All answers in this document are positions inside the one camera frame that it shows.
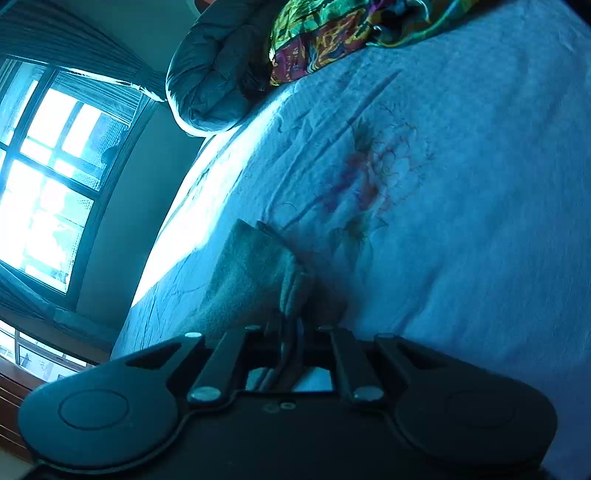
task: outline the black mount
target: black mount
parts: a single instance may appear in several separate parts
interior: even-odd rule
[[[19,414],[27,480],[512,478],[556,431],[537,390],[391,335],[305,334],[303,362],[332,392],[246,391],[278,338],[188,333],[35,390]]]

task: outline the colorful fabric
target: colorful fabric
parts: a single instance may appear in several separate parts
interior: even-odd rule
[[[271,84],[293,82],[366,45],[432,37],[480,0],[289,0],[271,31]]]

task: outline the folded blanket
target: folded blanket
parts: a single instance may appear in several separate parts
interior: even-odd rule
[[[268,36],[285,0],[218,0],[175,52],[166,95],[175,120],[204,137],[236,125],[264,96],[271,64]]]
[[[289,0],[271,31],[271,84],[292,82],[366,45],[432,37],[480,0]]]

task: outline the wooden cabinet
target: wooden cabinet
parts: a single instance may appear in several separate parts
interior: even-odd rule
[[[44,383],[0,358],[0,447],[29,463],[33,460],[18,433],[18,409],[24,398]]]

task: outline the bedsheet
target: bedsheet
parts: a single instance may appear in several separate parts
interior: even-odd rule
[[[509,0],[279,88],[188,173],[113,351],[188,330],[237,218],[326,285],[327,318],[521,379],[555,405],[545,464],[591,473],[591,30]]]

